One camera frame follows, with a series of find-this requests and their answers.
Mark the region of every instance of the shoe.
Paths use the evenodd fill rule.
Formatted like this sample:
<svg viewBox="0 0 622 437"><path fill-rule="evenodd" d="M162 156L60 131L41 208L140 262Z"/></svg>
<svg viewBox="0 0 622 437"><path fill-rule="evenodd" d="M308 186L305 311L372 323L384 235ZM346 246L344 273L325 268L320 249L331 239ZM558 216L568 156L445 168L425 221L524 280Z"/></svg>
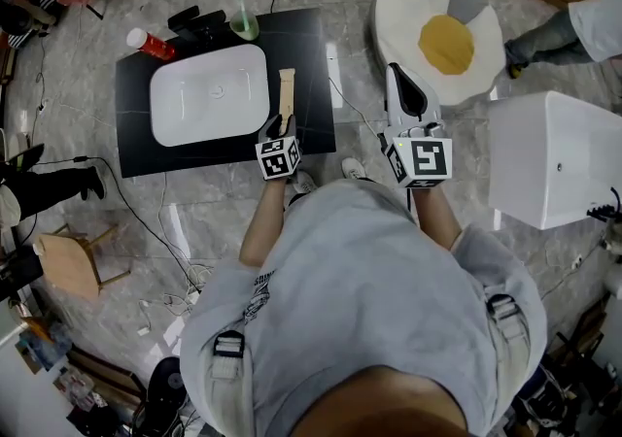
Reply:
<svg viewBox="0 0 622 437"><path fill-rule="evenodd" d="M343 172L343 176L350 180L367 178L365 168L363 168L361 162L354 157L346 157L341 161L341 171Z"/></svg>
<svg viewBox="0 0 622 437"><path fill-rule="evenodd" d="M520 64L509 64L507 66L507 74L512 80L516 80L523 73L524 66Z"/></svg>
<svg viewBox="0 0 622 437"><path fill-rule="evenodd" d="M296 193L311 193L313 190L318 189L311 175L301 169L296 171L292 185Z"/></svg>
<svg viewBox="0 0 622 437"><path fill-rule="evenodd" d="M97 169L97 166L91 166L88 169L92 170L92 179L90 181L88 189L94 191L95 195L97 195L97 198L99 200L102 200L104 197L106 197L106 186L101 181L101 175L99 174L99 170Z"/></svg>

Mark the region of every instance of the gray cushion section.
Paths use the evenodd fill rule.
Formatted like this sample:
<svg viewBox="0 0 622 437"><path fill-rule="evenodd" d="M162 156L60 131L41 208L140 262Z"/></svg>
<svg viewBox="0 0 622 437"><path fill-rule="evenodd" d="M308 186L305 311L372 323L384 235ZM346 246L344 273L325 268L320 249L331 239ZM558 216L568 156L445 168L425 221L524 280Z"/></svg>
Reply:
<svg viewBox="0 0 622 437"><path fill-rule="evenodd" d="M468 24L488 5L488 0L449 0L447 15Z"/></svg>

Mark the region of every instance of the gray t-shirt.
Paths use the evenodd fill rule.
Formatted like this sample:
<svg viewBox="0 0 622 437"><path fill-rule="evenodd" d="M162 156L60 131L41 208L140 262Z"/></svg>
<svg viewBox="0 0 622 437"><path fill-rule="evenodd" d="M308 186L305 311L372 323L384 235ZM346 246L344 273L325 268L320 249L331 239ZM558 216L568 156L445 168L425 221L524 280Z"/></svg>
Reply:
<svg viewBox="0 0 622 437"><path fill-rule="evenodd" d="M259 275L233 263L207 283L182 344L190 397L202 383L201 346L243 318L258 437L288 435L325 392L380 365L445 387L468 431L484 435L494 423L497 355L473 277L500 284L522 309L533 372L544 311L527 270L494 237L470 227L451 254L385 187L326 185L288 210Z"/></svg>

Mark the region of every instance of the wooden stool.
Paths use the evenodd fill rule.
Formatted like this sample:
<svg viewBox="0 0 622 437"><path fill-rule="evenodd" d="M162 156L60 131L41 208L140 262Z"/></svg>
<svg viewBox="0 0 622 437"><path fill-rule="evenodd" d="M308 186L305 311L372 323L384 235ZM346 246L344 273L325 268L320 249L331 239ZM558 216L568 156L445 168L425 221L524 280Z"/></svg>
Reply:
<svg viewBox="0 0 622 437"><path fill-rule="evenodd" d="M65 224L52 234L44 233L37 237L35 246L41 267L46 278L58 288L94 301L104 286L130 273L127 270L102 282L95 266L92 247L113 235L118 227L109 228L92 241L87 240L85 234L60 234L68 228L69 225Z"/></svg>

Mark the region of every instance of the red can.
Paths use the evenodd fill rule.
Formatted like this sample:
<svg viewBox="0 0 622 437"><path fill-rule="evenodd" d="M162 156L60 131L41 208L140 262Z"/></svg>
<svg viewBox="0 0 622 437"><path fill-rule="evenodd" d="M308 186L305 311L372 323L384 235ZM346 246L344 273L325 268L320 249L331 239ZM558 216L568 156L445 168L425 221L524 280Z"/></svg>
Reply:
<svg viewBox="0 0 622 437"><path fill-rule="evenodd" d="M162 60L171 60L175 56L175 48L147 33L144 29L134 28L127 34L127 44L140 52L148 53Z"/></svg>

